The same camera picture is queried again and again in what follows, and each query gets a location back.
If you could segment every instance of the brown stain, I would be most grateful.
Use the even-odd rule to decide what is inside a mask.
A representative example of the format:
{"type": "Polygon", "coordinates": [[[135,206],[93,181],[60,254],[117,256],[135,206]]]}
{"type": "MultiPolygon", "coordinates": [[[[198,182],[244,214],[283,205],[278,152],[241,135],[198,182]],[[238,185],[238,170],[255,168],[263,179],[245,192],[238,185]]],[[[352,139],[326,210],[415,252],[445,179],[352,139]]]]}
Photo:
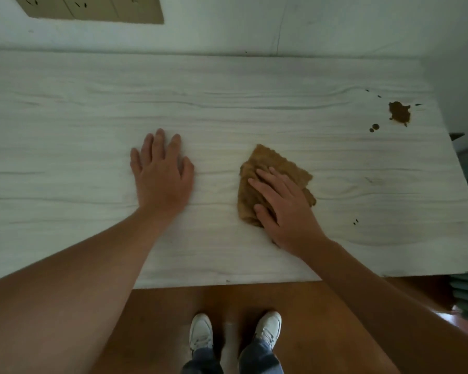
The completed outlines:
{"type": "Polygon", "coordinates": [[[392,113],[392,118],[390,118],[390,120],[400,122],[407,127],[407,124],[411,120],[411,113],[409,112],[411,105],[404,106],[399,101],[395,101],[390,102],[388,106],[392,113]]]}

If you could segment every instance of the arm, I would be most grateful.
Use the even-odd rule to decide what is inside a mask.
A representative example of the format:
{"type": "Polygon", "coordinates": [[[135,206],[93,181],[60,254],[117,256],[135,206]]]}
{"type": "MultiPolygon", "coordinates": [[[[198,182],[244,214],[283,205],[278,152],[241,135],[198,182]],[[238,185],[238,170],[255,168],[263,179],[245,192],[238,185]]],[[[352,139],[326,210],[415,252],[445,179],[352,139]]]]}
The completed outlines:
{"type": "Polygon", "coordinates": [[[300,257],[348,305],[401,372],[468,371],[468,335],[377,276],[317,223],[303,192],[273,168],[257,173],[271,186],[251,180],[272,205],[255,211],[268,235],[300,257]]]}
{"type": "Polygon", "coordinates": [[[131,151],[139,208],[104,232],[0,279],[0,372],[87,372],[160,234],[185,207],[194,167],[180,136],[131,151]]]}

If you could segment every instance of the left hand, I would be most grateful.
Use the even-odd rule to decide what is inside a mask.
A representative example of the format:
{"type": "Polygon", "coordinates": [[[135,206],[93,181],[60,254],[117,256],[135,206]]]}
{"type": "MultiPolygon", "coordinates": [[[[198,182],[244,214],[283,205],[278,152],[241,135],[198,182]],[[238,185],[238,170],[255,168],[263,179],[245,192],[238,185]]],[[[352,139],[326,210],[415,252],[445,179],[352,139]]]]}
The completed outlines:
{"type": "Polygon", "coordinates": [[[193,190],[194,165],[186,156],[179,171],[180,148],[181,136],[176,134],[165,149],[165,132],[158,129],[156,135],[146,135],[140,152],[130,152],[139,207],[151,213],[162,230],[186,207],[193,190]]]}

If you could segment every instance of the white sneaker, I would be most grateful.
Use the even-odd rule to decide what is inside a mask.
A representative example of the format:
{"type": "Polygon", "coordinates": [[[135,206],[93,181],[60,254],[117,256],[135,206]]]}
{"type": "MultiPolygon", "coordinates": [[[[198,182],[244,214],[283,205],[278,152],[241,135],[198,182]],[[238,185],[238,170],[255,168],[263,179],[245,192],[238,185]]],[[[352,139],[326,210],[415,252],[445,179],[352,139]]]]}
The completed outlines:
{"type": "Polygon", "coordinates": [[[213,348],[212,322],[206,314],[197,314],[189,330],[189,347],[194,353],[199,348],[213,348]]]}
{"type": "Polygon", "coordinates": [[[278,312],[267,312],[256,325],[255,337],[265,341],[272,350],[281,333],[281,324],[282,318],[278,312]]]}

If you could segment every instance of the brown cloth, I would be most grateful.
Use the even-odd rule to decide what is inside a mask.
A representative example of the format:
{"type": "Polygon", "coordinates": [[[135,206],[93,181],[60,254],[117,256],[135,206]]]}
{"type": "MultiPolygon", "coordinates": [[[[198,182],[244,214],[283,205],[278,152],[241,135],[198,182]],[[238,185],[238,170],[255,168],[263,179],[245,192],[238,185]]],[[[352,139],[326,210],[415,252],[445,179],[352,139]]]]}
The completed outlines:
{"type": "Polygon", "coordinates": [[[256,217],[256,213],[253,210],[253,206],[257,203],[265,206],[275,219],[275,213],[272,206],[265,200],[263,195],[248,183],[248,178],[255,178],[259,181],[266,182],[256,174],[256,170],[260,168],[269,172],[268,169],[271,166],[279,173],[287,175],[300,187],[300,189],[303,190],[309,206],[314,206],[316,203],[314,196],[306,188],[308,182],[312,179],[312,175],[306,170],[297,167],[295,163],[289,162],[274,150],[271,150],[264,145],[257,144],[248,161],[241,165],[241,170],[239,172],[241,181],[239,183],[239,191],[237,193],[237,213],[239,218],[253,226],[262,227],[262,224],[256,217]]]}

